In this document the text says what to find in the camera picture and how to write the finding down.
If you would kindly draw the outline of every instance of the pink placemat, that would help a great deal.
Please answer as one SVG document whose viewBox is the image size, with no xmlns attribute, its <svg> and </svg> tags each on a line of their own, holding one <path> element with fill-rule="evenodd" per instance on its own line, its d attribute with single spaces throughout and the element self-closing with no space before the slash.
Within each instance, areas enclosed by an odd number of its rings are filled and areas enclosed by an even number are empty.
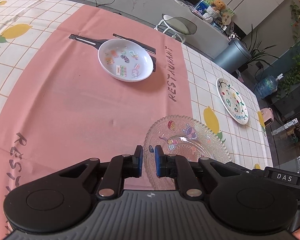
<svg viewBox="0 0 300 240">
<path fill-rule="evenodd" d="M 109 76 L 92 46 L 69 35 L 113 33 L 156 48 L 157 70 L 136 83 Z M 0 239 L 8 233 L 2 203 L 16 186 L 91 157 L 133 154 L 158 119 L 192 116 L 181 44 L 117 14 L 82 6 L 30 61 L 0 114 Z M 126 188 L 151 189 L 145 172 Z"/>
</svg>

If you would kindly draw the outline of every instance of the gray trash bin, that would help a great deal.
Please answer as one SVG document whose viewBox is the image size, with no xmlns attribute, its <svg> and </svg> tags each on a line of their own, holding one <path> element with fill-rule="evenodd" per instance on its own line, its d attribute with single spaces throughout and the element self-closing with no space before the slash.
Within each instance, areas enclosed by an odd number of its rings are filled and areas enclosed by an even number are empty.
<svg viewBox="0 0 300 240">
<path fill-rule="evenodd" d="M 251 58 L 251 54 L 239 40 L 232 40 L 229 46 L 221 52 L 214 60 L 219 67 L 232 73 Z"/>
</svg>

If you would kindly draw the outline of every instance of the stuffed toy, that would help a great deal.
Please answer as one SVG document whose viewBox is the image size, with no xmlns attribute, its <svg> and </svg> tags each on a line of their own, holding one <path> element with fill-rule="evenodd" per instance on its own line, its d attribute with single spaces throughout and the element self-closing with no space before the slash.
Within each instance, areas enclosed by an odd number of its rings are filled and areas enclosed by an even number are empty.
<svg viewBox="0 0 300 240">
<path fill-rule="evenodd" d="M 226 8 L 226 4 L 222 0 L 214 0 L 210 4 L 212 9 L 214 9 L 217 13 L 220 13 L 220 11 Z"/>
<path fill-rule="evenodd" d="M 211 6 L 207 8 L 207 12 L 203 15 L 203 18 L 211 24 L 215 19 L 220 17 L 220 11 L 226 8 L 226 4 L 221 0 L 214 0 L 210 4 Z"/>
</svg>

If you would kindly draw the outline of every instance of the plastic water bottle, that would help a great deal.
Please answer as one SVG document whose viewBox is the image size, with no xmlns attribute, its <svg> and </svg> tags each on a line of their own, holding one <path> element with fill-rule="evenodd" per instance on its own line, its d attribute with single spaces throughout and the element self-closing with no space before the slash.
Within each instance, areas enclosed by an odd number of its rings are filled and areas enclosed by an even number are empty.
<svg viewBox="0 0 300 240">
<path fill-rule="evenodd" d="M 277 91 L 279 80 L 283 78 L 281 73 L 279 76 L 274 78 L 273 76 L 267 76 L 265 79 L 261 80 L 256 86 L 256 95 L 260 98 L 265 98 L 268 95 Z"/>
</svg>

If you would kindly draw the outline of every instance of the pink appliance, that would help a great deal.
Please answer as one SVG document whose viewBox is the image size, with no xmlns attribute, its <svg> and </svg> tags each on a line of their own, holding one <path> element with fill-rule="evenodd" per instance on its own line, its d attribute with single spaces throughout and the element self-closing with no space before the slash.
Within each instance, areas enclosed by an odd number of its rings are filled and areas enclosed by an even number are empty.
<svg viewBox="0 0 300 240">
<path fill-rule="evenodd" d="M 263 121 L 265 122 L 265 126 L 268 127 L 273 123 L 274 117 L 271 108 L 263 108 L 260 110 L 262 113 Z"/>
</svg>

